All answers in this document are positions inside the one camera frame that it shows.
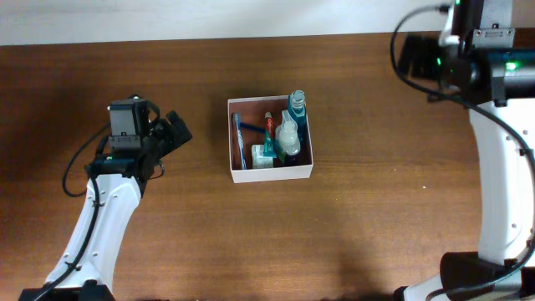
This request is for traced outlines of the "blue white toothbrush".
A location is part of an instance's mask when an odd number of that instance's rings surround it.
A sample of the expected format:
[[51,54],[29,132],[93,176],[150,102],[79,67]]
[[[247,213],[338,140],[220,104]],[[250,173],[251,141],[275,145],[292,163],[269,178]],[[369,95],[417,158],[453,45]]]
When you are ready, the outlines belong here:
[[241,132],[241,116],[238,113],[232,114],[232,120],[233,124],[236,128],[236,134],[237,134],[237,148],[239,150],[239,158],[240,158],[240,165],[242,170],[247,169],[247,162],[245,157],[245,150],[244,150],[244,141],[242,137]]

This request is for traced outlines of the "blue disposable razor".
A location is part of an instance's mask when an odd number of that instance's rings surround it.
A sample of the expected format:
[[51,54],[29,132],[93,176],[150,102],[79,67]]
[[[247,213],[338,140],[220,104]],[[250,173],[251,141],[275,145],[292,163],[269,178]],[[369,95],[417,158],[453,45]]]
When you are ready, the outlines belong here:
[[264,128],[261,128],[261,127],[255,126],[255,125],[250,125],[250,124],[241,122],[240,126],[241,126],[241,128],[246,129],[246,130],[251,130],[251,131],[254,131],[254,132],[262,134],[262,135],[265,134],[265,129]]

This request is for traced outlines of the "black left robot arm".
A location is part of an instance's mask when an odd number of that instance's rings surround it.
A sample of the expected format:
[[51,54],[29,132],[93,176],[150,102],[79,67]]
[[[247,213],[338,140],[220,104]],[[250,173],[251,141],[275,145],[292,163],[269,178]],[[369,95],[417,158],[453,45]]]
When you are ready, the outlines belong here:
[[41,288],[26,288],[21,300],[111,300],[120,246],[154,169],[189,142],[192,134],[174,111],[148,123],[137,135],[140,148],[118,148],[121,120],[110,116],[110,135],[102,139],[86,167],[84,206],[63,256]]

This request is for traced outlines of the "clear soap pump bottle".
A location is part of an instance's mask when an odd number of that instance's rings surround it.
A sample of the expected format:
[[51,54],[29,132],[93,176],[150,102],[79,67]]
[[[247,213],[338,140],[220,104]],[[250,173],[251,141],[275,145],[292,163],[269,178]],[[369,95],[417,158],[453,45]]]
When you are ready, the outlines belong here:
[[282,111],[283,121],[275,130],[275,146],[278,159],[284,166],[296,166],[301,151],[298,125],[288,110]]

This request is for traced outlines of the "green mouthwash bottle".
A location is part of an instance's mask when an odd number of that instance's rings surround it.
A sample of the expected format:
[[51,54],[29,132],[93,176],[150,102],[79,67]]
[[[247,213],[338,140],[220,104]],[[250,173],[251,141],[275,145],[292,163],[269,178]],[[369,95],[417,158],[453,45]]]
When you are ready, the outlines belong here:
[[304,140],[307,113],[306,113],[306,95],[302,90],[295,90],[288,96],[288,112],[298,125],[298,138]]

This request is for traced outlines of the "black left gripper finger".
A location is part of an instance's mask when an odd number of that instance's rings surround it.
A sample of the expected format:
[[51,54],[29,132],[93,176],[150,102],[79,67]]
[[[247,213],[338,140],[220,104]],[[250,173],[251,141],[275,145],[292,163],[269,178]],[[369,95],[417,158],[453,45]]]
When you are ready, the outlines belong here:
[[186,133],[185,121],[174,111],[170,111],[161,120],[162,125],[173,134]]
[[165,127],[164,139],[165,144],[162,150],[162,157],[180,148],[193,138],[193,134],[187,128],[185,123],[173,123]]

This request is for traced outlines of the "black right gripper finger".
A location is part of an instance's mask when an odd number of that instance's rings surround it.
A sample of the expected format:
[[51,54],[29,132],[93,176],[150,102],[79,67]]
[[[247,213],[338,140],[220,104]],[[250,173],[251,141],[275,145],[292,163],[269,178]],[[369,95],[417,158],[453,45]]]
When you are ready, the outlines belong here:
[[398,69],[403,75],[408,75],[415,61],[416,51],[419,48],[420,36],[409,35],[406,37],[400,53]]
[[411,76],[417,79],[439,79],[441,48],[437,38],[415,38]]

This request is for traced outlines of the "green white soap packet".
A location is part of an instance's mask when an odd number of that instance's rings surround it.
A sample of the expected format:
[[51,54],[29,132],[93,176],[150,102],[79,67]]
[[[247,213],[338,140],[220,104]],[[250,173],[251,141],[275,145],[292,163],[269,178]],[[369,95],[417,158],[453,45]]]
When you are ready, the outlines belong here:
[[252,146],[252,168],[267,169],[274,167],[274,160],[270,156],[264,155],[264,145]]

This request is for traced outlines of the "red green toothpaste tube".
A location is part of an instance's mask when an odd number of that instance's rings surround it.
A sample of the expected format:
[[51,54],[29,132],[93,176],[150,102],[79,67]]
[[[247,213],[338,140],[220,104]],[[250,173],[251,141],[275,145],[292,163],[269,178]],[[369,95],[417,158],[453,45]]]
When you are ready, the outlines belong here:
[[265,137],[264,137],[264,152],[266,157],[276,158],[275,150],[275,128],[273,116],[270,112],[265,113]]

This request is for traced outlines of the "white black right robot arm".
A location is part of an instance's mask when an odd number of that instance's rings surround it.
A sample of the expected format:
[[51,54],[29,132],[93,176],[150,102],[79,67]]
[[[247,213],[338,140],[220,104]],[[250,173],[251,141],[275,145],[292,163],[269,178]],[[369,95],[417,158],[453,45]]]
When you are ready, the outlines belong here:
[[[534,297],[534,52],[514,48],[514,32],[471,28],[411,34],[390,60],[413,89],[437,83],[429,101],[447,100],[470,114],[481,167],[482,224],[472,253],[447,253],[440,272],[395,290],[396,300],[524,300]],[[236,183],[309,176],[313,162],[308,107],[301,91],[232,99],[229,155]]]

